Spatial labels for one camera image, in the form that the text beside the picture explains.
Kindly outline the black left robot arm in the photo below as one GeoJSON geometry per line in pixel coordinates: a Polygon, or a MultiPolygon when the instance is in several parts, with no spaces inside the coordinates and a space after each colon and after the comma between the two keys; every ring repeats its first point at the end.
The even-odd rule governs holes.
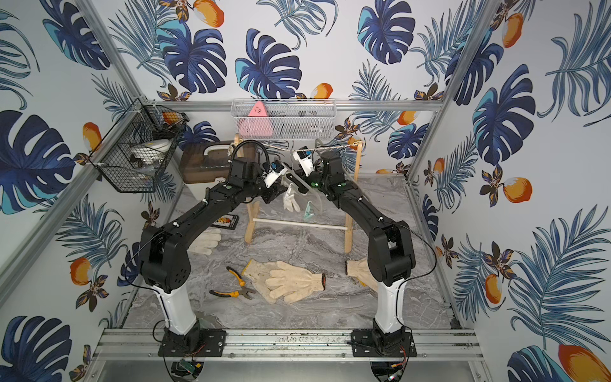
{"type": "Polygon", "coordinates": [[[281,177],[286,172],[286,166],[278,161],[260,165],[233,159],[227,181],[208,189],[195,207],[160,228],[143,230],[138,273],[158,297],[165,320],[159,356],[197,355],[206,347],[205,330],[191,307],[186,287],[191,244],[238,206],[256,197],[268,203],[285,192],[281,177]]]}

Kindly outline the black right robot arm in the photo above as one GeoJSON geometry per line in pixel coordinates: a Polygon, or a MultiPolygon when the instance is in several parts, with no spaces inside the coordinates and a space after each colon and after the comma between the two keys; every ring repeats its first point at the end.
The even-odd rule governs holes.
{"type": "Polygon", "coordinates": [[[367,235],[367,266],[378,284],[377,311],[372,327],[372,348],[382,356],[407,351],[410,340],[403,324],[405,286],[415,267],[411,230],[404,221],[383,215],[355,181],[348,178],[337,153],[324,153],[315,164],[313,151],[293,154],[297,176],[344,211],[367,235]]]}

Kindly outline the grey multi-clip hanger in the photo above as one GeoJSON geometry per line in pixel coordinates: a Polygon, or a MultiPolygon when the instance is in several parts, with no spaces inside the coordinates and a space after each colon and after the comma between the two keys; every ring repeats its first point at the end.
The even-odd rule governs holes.
{"type": "Polygon", "coordinates": [[[315,151],[321,146],[321,140],[314,141],[315,146],[295,147],[295,141],[272,140],[266,143],[273,159],[286,167],[286,173],[281,177],[282,185],[289,188],[283,195],[283,206],[290,213],[299,214],[305,223],[314,223],[315,217],[322,213],[321,194],[317,187],[305,180],[305,170],[300,160],[312,170],[315,169],[315,151]]]}

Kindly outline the white glove yellow cuff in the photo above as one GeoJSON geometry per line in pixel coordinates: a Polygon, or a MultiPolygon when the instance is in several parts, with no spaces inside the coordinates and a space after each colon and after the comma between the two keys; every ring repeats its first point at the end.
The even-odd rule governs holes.
{"type": "Polygon", "coordinates": [[[283,207],[286,211],[300,213],[301,207],[295,199],[296,189],[293,184],[289,184],[285,193],[283,194],[283,207]]]}

